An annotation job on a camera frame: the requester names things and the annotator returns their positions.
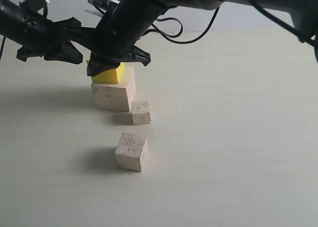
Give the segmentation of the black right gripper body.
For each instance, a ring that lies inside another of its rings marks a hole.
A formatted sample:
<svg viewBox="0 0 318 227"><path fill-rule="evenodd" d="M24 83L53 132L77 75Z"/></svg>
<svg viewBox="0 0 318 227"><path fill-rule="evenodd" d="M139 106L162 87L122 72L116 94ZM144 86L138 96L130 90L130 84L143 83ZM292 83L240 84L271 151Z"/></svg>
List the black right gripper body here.
<svg viewBox="0 0 318 227"><path fill-rule="evenodd" d="M138 62L134 45L161 15L161 0L121 0L94 31L91 51L106 60Z"/></svg>

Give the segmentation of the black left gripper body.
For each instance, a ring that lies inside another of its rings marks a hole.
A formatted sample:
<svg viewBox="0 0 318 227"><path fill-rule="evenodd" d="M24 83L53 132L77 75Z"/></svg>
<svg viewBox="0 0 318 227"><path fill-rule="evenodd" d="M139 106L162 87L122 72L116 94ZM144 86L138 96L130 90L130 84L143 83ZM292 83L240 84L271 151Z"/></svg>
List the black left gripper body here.
<svg viewBox="0 0 318 227"><path fill-rule="evenodd" d="M52 43L68 40L64 33L64 27L80 27L81 22L72 17L58 22L52 22L48 19L44 19L43 21L29 20L26 25L27 27L24 28L20 44L22 47L39 51Z"/></svg>

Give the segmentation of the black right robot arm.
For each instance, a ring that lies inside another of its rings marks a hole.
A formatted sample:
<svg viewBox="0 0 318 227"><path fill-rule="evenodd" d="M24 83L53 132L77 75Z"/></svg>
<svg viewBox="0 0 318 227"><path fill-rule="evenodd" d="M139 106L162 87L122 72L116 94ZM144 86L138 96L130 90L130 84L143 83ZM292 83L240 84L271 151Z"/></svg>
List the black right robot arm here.
<svg viewBox="0 0 318 227"><path fill-rule="evenodd" d="M225 2L250 5L300 42L318 46L318 0L120 0L96 28L88 76L115 69L121 63L148 65L150 55L136 42L169 9L190 7L218 12Z"/></svg>

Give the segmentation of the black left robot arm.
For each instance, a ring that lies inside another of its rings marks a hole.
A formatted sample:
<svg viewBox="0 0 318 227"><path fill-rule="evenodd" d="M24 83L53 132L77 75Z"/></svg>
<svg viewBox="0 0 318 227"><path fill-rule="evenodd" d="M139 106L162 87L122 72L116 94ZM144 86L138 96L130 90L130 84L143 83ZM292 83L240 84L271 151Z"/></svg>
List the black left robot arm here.
<svg viewBox="0 0 318 227"><path fill-rule="evenodd" d="M74 17L53 22L10 0L0 0L0 34L22 46L16 58L23 62L42 57L46 61L81 64L83 55L72 42L94 51L94 32L94 28L82 27Z"/></svg>

